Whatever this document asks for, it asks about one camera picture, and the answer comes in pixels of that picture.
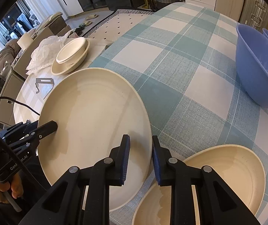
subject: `beige plate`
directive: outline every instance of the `beige plate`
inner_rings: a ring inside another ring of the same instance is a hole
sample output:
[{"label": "beige plate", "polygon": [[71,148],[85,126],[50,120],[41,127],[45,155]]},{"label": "beige plate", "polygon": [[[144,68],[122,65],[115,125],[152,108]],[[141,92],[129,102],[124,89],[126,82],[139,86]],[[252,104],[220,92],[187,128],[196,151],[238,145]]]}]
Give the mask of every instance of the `beige plate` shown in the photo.
[{"label": "beige plate", "polygon": [[128,134],[127,179],[122,187],[110,187],[110,210],[137,194],[150,166],[152,135],[143,102],[127,80],[102,68],[72,73],[50,93],[38,126],[50,120],[57,132],[40,141],[38,155],[51,185],[71,166],[86,168],[108,157]]},{"label": "beige plate", "polygon": [[[184,162],[197,168],[211,166],[251,212],[257,213],[265,191],[265,172],[254,152],[240,145],[219,145],[194,154]],[[194,186],[192,190],[196,200]],[[169,225],[170,209],[171,187],[155,183],[140,201],[132,225]],[[196,202],[195,214],[196,224],[200,224]]]},{"label": "beige plate", "polygon": [[57,61],[55,59],[53,64],[52,64],[52,68],[51,68],[52,75],[60,75],[60,74],[64,74],[64,73],[70,73],[73,70],[75,70],[77,67],[79,67],[87,56],[87,52],[88,52],[88,49],[90,47],[89,40],[85,40],[85,46],[87,46],[87,47],[86,47],[84,53],[82,54],[82,56],[80,56],[80,58],[78,60],[75,60],[75,63],[73,63],[73,64],[69,64],[68,62],[59,64],[59,63],[57,63]]}]

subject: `blue and white plaid tablecloth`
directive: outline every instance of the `blue and white plaid tablecloth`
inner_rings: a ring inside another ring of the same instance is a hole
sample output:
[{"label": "blue and white plaid tablecloth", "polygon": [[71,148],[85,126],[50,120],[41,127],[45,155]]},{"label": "blue and white plaid tablecloth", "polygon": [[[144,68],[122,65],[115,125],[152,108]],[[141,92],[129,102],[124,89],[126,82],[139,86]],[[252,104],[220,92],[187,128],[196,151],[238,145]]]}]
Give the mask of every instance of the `blue and white plaid tablecloth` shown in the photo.
[{"label": "blue and white plaid tablecloth", "polygon": [[[236,22],[210,9],[173,3],[141,21],[90,67],[115,71],[138,91],[152,133],[185,159],[201,150],[238,144],[263,163],[266,190],[256,215],[268,224],[268,109],[245,92],[236,75]],[[130,225],[153,173],[138,195],[111,212]]]}]

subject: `gray tile floor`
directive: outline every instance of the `gray tile floor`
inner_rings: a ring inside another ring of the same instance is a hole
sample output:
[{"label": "gray tile floor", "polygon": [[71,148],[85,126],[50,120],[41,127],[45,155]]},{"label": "gray tile floor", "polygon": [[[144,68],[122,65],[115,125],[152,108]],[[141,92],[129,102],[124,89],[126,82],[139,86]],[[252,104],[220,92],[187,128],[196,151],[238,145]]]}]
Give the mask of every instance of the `gray tile floor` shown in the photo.
[{"label": "gray tile floor", "polygon": [[113,13],[113,11],[110,11],[110,10],[106,10],[106,11],[92,10],[91,13],[82,14],[82,15],[76,16],[75,18],[68,19],[66,21],[66,24],[69,25],[72,29],[75,29],[75,28],[78,28],[79,24],[82,24],[84,22],[85,18],[87,16],[89,16],[90,14],[98,14],[98,16],[95,19],[89,20],[92,22],[92,24],[85,27],[85,29],[83,30],[83,33],[82,33],[82,35],[83,35],[88,30],[90,30],[93,26],[95,26],[98,22],[100,22],[101,20],[103,20],[104,18],[106,18],[107,16],[109,16],[112,13]]}]

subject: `clear plastic bag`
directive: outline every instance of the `clear plastic bag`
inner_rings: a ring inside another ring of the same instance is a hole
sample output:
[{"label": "clear plastic bag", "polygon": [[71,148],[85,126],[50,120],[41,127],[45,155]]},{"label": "clear plastic bag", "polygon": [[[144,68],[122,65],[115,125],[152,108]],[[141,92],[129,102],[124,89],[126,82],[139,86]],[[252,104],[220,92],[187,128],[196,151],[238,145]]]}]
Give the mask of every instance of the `clear plastic bag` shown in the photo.
[{"label": "clear plastic bag", "polygon": [[50,36],[43,39],[31,54],[31,61],[26,68],[28,70],[26,74],[37,73],[39,70],[52,65],[61,48],[73,40],[67,38],[69,34],[68,32],[62,37]]}]

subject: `silver bolt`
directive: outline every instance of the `silver bolt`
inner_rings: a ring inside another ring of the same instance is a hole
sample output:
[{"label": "silver bolt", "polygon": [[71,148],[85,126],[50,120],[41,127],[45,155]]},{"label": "silver bolt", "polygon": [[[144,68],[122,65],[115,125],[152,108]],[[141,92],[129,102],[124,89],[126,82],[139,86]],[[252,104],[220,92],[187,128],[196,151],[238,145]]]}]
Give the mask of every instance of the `silver bolt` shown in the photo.
[{"label": "silver bolt", "polygon": [[211,172],[212,171],[212,168],[210,167],[210,166],[204,166],[204,171],[206,172],[206,173],[209,173],[209,172]]},{"label": "silver bolt", "polygon": [[178,162],[178,159],[177,158],[174,158],[174,157],[171,157],[171,158],[169,158],[168,162],[175,164],[175,163]]},{"label": "silver bolt", "polygon": [[113,159],[110,157],[107,157],[104,159],[104,163],[106,163],[106,164],[110,164],[111,162],[113,162]]},{"label": "silver bolt", "polygon": [[70,169],[69,169],[69,172],[70,173],[75,173],[75,172],[77,172],[78,171],[78,168],[76,167],[76,166],[72,166],[72,167],[70,167]]}]

